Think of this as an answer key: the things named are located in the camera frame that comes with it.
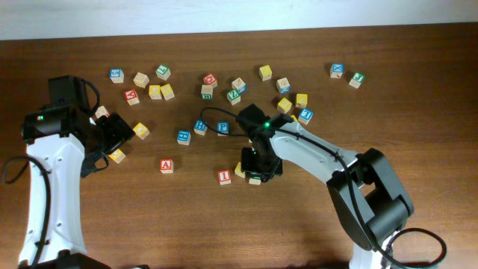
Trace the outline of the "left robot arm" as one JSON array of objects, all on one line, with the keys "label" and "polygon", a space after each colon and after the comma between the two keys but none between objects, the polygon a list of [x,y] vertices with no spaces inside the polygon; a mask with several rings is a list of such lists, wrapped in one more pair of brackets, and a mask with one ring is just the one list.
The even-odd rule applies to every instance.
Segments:
[{"label": "left robot arm", "polygon": [[31,188],[27,233],[20,268],[105,268],[85,247],[80,181],[100,169],[96,163],[134,137],[118,114],[93,119],[87,90],[94,86],[65,75],[48,81],[50,103],[22,124]]}]

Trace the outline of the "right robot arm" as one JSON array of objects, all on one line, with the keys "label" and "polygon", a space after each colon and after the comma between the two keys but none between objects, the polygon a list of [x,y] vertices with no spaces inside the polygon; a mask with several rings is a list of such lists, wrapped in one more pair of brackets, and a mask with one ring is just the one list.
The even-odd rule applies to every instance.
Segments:
[{"label": "right robot arm", "polygon": [[379,150],[342,149],[292,117],[269,117],[256,105],[244,108],[236,120],[252,141],[241,153],[247,176],[268,182],[282,175],[283,161],[301,167],[327,186],[340,224],[354,243],[350,268],[400,268],[392,247],[415,207]]}]

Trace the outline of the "red letter A block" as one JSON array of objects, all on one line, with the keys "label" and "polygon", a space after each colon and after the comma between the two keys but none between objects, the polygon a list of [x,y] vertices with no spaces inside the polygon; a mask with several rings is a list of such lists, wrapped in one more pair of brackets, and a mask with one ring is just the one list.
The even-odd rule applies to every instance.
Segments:
[{"label": "red letter A block", "polygon": [[160,160],[160,171],[162,173],[173,173],[174,172],[174,162],[172,159],[161,159]]}]

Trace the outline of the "yellow letter C block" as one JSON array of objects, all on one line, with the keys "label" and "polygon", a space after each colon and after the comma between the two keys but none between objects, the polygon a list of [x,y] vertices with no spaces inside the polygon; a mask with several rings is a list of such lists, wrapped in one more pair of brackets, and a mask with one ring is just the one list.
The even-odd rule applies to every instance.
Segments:
[{"label": "yellow letter C block", "polygon": [[235,167],[235,175],[236,175],[236,176],[239,176],[239,177],[241,177],[241,178],[245,178],[245,177],[246,177],[246,174],[245,174],[245,172],[243,172],[242,166],[241,166],[241,163],[240,163],[240,162],[238,162],[238,164],[237,164],[236,167]]}]

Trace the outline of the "red letter I block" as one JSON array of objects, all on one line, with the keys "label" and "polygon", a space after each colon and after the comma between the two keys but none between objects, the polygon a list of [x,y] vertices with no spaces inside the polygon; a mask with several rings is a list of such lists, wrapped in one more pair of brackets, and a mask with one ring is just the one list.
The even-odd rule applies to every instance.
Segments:
[{"label": "red letter I block", "polygon": [[230,170],[220,170],[218,172],[218,181],[220,185],[227,185],[232,183]]}]

